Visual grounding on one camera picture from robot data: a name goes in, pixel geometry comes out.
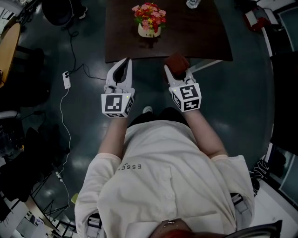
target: white flower pot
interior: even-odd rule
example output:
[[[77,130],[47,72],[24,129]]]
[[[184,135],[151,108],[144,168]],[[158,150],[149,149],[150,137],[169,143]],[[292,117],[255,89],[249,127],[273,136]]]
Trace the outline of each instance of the white flower pot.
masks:
[[[142,37],[149,37],[149,38],[157,37],[160,35],[161,31],[162,29],[160,27],[158,28],[158,31],[156,33],[154,32],[154,30],[151,30],[151,29],[145,31],[141,26],[141,24],[139,24],[139,27],[138,27],[138,33]]]

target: desk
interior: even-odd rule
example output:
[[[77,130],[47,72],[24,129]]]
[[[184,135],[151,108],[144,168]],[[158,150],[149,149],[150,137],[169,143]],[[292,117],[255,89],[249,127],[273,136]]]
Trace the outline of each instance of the desk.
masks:
[[[106,10],[105,61],[168,57],[179,52],[185,57],[232,61],[230,44],[213,0],[202,0],[189,9],[186,0],[155,0],[166,14],[166,28],[156,38],[143,38],[131,10],[146,1],[108,0]]]
[[[20,24],[14,24],[5,34],[0,44],[0,69],[2,70],[2,81],[0,88],[4,86],[14,59],[14,53],[19,42]]]

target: white power strip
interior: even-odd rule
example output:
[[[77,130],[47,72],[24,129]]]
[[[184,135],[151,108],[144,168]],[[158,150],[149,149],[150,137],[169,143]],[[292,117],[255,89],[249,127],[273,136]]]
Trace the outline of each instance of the white power strip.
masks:
[[[70,88],[71,85],[70,85],[70,76],[69,76],[69,72],[68,72],[68,71],[64,72],[64,73],[62,74],[62,76],[63,76],[63,83],[64,83],[64,87],[65,87],[65,89]]]

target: shoulder strap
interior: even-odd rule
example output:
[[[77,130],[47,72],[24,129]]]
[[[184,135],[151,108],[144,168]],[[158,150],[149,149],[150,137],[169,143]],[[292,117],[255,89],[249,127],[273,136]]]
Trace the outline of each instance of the shoulder strap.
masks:
[[[98,213],[92,214],[88,218],[87,226],[87,237],[97,238],[97,235],[102,228],[102,221]]]
[[[237,231],[248,228],[252,221],[252,213],[246,199],[239,193],[231,193],[232,201],[235,207]]]

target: pink flower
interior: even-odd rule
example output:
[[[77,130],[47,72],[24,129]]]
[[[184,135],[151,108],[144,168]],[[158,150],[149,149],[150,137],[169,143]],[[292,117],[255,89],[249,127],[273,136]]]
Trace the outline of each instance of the pink flower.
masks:
[[[160,25],[160,24],[161,24],[160,18],[157,18],[157,19],[155,20],[155,22],[156,22],[158,25]]]
[[[143,26],[144,31],[149,30],[149,26]]]
[[[143,5],[142,5],[142,9],[143,9],[143,10],[146,10],[146,9],[148,9],[148,7],[149,7],[149,6],[148,6],[148,5],[146,5],[146,4],[143,4]]]
[[[166,11],[164,11],[164,10],[159,10],[159,14],[161,15],[161,16],[165,16],[166,15]]]
[[[135,12],[136,12],[136,11],[139,9],[139,7],[140,7],[139,5],[136,5],[136,6],[135,6],[135,7],[133,7],[131,10],[133,10],[133,11],[135,11]]]
[[[152,12],[151,15],[155,17],[160,17],[160,14],[158,12]]]
[[[143,25],[143,28],[144,28],[144,26],[148,26],[149,27],[148,20],[143,20],[142,21],[142,25]]]

